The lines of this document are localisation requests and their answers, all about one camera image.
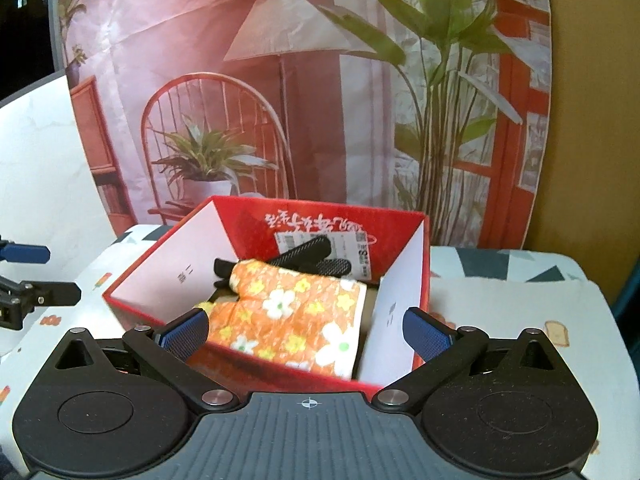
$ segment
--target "backdrop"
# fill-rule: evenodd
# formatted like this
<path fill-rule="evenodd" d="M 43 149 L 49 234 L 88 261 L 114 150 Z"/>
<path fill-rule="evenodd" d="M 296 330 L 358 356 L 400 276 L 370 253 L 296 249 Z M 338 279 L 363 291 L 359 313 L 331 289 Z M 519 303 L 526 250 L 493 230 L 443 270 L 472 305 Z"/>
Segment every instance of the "backdrop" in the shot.
<path fill-rule="evenodd" d="M 58 14 L 116 232 L 249 193 L 420 210 L 434 244 L 524 240 L 548 0 L 59 0 Z"/>

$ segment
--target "gray ribbed panel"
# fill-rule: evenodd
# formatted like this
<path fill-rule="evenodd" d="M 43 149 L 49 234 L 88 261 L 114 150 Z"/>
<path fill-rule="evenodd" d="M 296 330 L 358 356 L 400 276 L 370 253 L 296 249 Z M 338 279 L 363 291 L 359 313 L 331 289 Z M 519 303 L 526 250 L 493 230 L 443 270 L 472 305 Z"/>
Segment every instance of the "gray ribbed panel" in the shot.
<path fill-rule="evenodd" d="M 204 416 L 185 446 L 131 480 L 481 480 L 426 445 L 410 418 L 360 394 L 255 394 Z M 38 473 L 34 480 L 50 480 Z M 566 475 L 562 480 L 578 480 Z"/>

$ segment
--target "chair backrest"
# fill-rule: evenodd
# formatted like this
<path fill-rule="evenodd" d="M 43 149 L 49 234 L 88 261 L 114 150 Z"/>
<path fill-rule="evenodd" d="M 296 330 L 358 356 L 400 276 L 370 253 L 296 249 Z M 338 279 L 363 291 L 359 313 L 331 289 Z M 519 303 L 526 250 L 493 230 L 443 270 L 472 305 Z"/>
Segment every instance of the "chair backrest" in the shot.
<path fill-rule="evenodd" d="M 289 145 L 273 107 L 256 89 L 239 79 L 198 72 L 169 81 L 152 95 L 142 114 L 142 146 L 151 186 L 160 208 L 168 200 L 181 201 L 181 179 L 170 182 L 170 172 L 153 161 L 172 153 L 159 132 L 186 136 L 184 117 L 201 131 L 231 130 L 235 140 L 255 148 L 277 170 L 253 168 L 251 178 L 240 179 L 239 192 L 256 192 L 269 198 L 294 198 Z"/>

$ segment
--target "cardboard box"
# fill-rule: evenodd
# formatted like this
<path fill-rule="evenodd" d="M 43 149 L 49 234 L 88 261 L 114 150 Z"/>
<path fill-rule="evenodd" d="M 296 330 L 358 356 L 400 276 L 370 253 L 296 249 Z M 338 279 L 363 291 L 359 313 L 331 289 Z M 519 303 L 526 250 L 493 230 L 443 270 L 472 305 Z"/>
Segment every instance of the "cardboard box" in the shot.
<path fill-rule="evenodd" d="M 352 277 L 372 284 L 367 301 L 372 312 L 363 316 L 361 340 L 366 341 L 354 377 L 360 383 L 295 370 L 211 343 L 189 364 L 240 396 L 249 391 L 360 390 L 370 397 L 422 363 L 402 337 L 402 315 L 410 306 L 427 310 L 428 233 L 428 218 L 417 212 L 215 196 L 129 267 L 104 299 L 125 329 L 140 323 L 158 326 L 212 296 L 216 258 L 269 260 L 314 235 L 327 234 L 332 256 L 350 259 Z"/>

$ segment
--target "lampshade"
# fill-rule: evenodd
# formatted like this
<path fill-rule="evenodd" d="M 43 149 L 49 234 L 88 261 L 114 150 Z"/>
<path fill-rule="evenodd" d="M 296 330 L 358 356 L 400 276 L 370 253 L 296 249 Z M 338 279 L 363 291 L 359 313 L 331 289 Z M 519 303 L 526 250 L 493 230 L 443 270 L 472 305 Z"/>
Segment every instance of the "lampshade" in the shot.
<path fill-rule="evenodd" d="M 225 61 L 310 50 L 372 50 L 334 25 L 308 0 L 257 0 Z"/>

